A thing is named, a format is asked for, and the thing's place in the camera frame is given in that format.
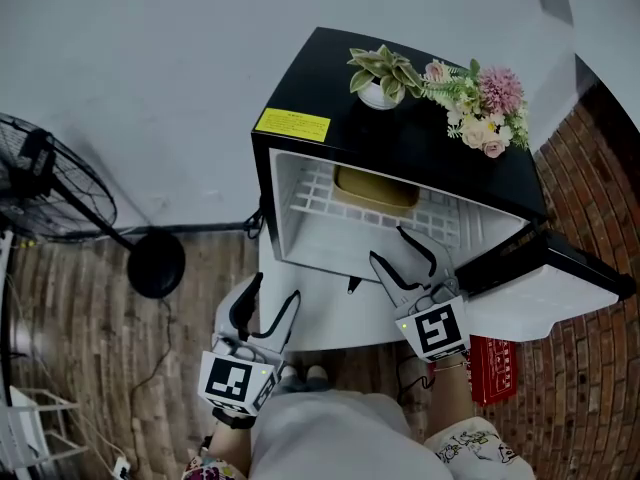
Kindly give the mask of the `person's right shoe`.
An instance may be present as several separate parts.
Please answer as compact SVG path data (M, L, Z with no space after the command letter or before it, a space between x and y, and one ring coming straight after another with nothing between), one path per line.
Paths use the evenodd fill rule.
M324 392L330 389L330 382L326 370L319 366L311 366L306 374L306 389L309 392Z

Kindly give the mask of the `yellow label sticker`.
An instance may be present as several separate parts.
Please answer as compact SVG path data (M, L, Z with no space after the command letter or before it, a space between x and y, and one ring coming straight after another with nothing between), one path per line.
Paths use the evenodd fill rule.
M323 143L328 133L329 118L305 113L266 108L255 130Z

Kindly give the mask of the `black standing fan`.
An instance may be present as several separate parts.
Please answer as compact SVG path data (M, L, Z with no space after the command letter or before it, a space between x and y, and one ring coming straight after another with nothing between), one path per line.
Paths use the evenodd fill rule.
M114 228L116 218L115 200L89 164L51 132L0 112L0 221L48 241L109 237L129 251L133 289L168 296L185 271L181 242L158 228L132 241Z

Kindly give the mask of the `white-lined appliance door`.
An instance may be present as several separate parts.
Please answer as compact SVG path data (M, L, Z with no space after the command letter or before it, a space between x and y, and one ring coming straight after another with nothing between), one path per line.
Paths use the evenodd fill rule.
M624 301L636 282L543 230L516 248L494 249L456 270L469 333L511 342L549 335L554 324Z

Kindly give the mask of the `person's left forearm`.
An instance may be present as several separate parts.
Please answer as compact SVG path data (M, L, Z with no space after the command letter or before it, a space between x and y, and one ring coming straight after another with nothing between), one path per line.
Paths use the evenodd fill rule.
M247 477L252 461L251 430L231 428L218 422L206 455L225 461Z

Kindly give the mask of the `small potted plant white pot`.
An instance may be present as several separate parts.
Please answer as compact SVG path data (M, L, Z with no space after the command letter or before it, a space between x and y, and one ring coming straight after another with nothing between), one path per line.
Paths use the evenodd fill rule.
M350 49L348 65L357 67L349 83L367 107L386 111L396 108L407 94L423 97L425 82L411 62L382 44L377 50Z

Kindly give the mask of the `white cartoon print sleeve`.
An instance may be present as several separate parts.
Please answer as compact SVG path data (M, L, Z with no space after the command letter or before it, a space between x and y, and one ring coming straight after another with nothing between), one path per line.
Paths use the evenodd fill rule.
M507 445L496 428L475 416L425 441L454 480L536 480L532 467Z

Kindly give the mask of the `white table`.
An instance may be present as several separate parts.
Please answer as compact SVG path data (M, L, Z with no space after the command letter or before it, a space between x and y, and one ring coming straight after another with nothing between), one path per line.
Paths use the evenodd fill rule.
M384 254L405 278L405 249L393 233ZM259 295L260 323L275 318L284 299L295 290L301 304L286 346L289 351L354 348L404 339L394 319L395 306L364 255L371 281L297 266L276 260L267 236L259 239L259 269L264 275Z

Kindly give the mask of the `black wristband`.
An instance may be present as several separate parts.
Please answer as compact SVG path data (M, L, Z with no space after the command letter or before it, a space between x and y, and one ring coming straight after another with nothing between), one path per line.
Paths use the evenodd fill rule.
M227 414L223 409L215 407L212 410L212 415L224 425L234 430L248 430L251 429L256 421L255 416L240 414L239 416L232 416Z

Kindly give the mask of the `red crate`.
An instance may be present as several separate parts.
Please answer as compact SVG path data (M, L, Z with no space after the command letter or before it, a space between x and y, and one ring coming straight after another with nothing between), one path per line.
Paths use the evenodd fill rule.
M481 406L503 401L517 392L515 344L471 336L469 351L472 400Z

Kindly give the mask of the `person's grey clothing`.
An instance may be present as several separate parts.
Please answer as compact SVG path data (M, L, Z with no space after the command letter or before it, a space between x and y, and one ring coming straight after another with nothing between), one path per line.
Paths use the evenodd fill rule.
M279 393L252 430L248 480L453 480L384 394Z

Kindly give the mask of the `black mini fridge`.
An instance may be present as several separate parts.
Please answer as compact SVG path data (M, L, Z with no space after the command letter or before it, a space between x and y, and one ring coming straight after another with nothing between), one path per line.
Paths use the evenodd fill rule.
M375 38L317 28L285 72L266 108L331 120L323 143L251 133L267 236L276 260L361 280L368 251L384 254L395 228L290 209L304 163L351 167L453 197L461 246L449 250L456 270L494 249L508 252L544 229L547 215L530 152L510 147L486 157L446 134L445 111L407 98L396 108L367 107L348 88L351 46L372 49Z

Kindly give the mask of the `yellow tray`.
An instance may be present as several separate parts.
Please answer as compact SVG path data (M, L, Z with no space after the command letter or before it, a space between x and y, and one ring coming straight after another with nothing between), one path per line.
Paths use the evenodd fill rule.
M420 188L359 169L334 167L333 194L337 201L393 216L405 216L419 201Z

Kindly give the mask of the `person's left shoe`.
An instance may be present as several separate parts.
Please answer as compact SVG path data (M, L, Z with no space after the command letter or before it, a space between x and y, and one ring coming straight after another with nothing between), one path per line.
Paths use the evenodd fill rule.
M280 387L285 393L306 391L306 383L300 378L298 371L291 365L287 365L283 368Z

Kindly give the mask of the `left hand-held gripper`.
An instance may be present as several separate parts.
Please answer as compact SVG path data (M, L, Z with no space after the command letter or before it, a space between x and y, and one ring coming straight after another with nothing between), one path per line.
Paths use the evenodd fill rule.
M240 282L216 310L216 334L211 350L202 353L198 381L198 396L213 409L257 416L280 380L301 293L285 299L267 331L250 335L262 280L257 272Z

